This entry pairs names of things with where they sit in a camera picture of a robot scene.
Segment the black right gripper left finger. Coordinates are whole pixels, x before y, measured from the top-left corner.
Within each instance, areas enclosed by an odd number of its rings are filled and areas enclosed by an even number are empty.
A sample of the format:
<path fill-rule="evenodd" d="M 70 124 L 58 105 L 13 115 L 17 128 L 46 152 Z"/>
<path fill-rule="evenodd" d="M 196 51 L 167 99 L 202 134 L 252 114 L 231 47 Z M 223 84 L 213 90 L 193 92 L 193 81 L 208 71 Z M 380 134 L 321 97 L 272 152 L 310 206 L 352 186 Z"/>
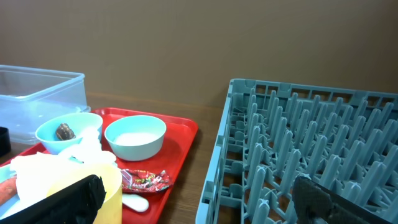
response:
<path fill-rule="evenodd" d="M 1 224 L 93 224 L 105 200 L 103 180 L 89 175 L 1 220 Z"/>

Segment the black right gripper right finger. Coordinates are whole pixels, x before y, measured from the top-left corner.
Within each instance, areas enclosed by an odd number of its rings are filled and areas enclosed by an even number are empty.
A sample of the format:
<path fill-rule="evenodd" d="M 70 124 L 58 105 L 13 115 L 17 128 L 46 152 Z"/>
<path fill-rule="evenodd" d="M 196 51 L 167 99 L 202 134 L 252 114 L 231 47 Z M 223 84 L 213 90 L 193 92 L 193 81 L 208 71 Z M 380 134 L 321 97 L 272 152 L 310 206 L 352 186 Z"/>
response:
<path fill-rule="evenodd" d="M 292 189 L 298 224 L 391 224 L 304 176 Z"/>

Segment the yellow plastic cup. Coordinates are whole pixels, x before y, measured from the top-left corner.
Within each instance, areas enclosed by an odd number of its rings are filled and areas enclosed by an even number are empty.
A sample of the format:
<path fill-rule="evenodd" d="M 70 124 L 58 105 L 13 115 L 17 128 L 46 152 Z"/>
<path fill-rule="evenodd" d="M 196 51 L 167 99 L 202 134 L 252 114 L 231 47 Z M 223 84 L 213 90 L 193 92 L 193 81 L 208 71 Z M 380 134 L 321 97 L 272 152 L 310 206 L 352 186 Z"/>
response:
<path fill-rule="evenodd" d="M 94 224 L 122 224 L 122 175 L 120 169 L 109 164 L 81 165 L 79 169 L 72 170 L 56 180 L 48 189 L 47 196 L 74 184 L 91 174 L 102 178 L 105 199 L 98 210 Z"/>

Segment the white plastic spoon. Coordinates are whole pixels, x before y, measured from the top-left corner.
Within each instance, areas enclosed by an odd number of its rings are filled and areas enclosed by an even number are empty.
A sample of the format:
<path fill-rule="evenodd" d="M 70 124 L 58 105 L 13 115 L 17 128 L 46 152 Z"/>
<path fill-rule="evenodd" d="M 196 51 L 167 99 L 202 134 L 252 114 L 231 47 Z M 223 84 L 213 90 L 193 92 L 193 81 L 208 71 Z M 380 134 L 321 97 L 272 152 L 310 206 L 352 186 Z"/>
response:
<path fill-rule="evenodd" d="M 144 197 L 136 194 L 123 194 L 122 203 L 136 212 L 145 212 L 149 208 L 149 202 Z"/>

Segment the white tissue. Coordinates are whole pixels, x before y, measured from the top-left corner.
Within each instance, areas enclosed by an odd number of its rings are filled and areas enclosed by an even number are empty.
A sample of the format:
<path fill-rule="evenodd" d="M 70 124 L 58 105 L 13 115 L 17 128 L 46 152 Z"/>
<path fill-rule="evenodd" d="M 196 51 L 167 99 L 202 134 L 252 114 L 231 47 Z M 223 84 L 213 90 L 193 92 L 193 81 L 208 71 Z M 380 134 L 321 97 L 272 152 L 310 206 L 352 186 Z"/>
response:
<path fill-rule="evenodd" d="M 57 155 L 36 153 L 17 156 L 9 169 L 16 174 L 16 189 L 21 203 L 31 205 L 46 197 L 50 186 L 63 175 L 88 164 L 115 165 L 116 156 L 102 150 L 100 132 L 86 128 L 81 141 L 66 147 Z"/>

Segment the red snack wrapper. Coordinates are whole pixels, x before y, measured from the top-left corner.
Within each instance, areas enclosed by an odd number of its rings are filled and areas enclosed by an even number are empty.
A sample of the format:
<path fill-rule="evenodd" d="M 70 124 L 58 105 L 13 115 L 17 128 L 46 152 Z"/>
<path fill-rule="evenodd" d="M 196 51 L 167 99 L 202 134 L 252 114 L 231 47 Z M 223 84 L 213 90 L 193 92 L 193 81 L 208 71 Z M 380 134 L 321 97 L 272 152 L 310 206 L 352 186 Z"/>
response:
<path fill-rule="evenodd" d="M 146 170 L 121 170 L 122 191 L 125 194 L 161 192 L 172 185 L 166 171 L 158 174 Z"/>

